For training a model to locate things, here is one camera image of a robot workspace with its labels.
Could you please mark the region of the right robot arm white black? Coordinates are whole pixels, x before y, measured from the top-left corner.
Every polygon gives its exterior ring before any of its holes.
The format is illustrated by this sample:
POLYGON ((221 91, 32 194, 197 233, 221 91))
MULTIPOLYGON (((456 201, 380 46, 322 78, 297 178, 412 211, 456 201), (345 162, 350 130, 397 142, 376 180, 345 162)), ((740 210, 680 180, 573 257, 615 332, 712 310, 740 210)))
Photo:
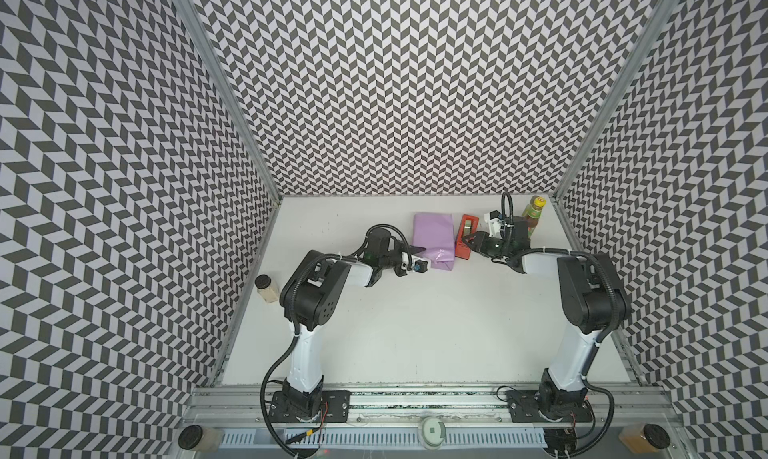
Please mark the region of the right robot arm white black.
POLYGON ((555 359, 528 399, 542 420, 557 422, 585 404, 591 366, 606 339, 630 315, 631 299, 609 255, 532 247, 530 239, 522 236, 521 218, 497 223, 497 236, 465 232, 458 243, 516 273, 556 280, 568 326, 555 359))

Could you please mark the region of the pink wrapping paper sheet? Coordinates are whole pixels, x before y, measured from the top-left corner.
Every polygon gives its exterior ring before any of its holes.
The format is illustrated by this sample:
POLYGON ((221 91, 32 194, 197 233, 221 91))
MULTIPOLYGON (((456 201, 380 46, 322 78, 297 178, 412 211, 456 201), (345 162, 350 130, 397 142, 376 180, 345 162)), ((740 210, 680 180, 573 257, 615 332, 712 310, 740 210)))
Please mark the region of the pink wrapping paper sheet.
POLYGON ((417 213, 413 221, 413 244, 424 249, 420 256, 431 262, 432 269, 452 271, 456 259, 453 217, 417 213))

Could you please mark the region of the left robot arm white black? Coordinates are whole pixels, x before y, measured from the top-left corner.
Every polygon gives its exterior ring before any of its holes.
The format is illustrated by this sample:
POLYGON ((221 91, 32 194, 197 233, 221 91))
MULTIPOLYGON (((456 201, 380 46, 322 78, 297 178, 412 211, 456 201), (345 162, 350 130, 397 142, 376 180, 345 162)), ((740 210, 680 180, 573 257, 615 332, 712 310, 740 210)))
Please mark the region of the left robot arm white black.
POLYGON ((291 345, 277 362, 291 361, 281 389, 291 413, 310 418, 321 411, 324 375, 318 330, 331 319, 344 289, 371 288, 386 270, 398 277, 425 273, 429 267, 422 257, 425 251, 409 243, 396 227, 377 224, 350 254, 311 250, 305 255, 280 296, 284 317, 293 327, 291 345))

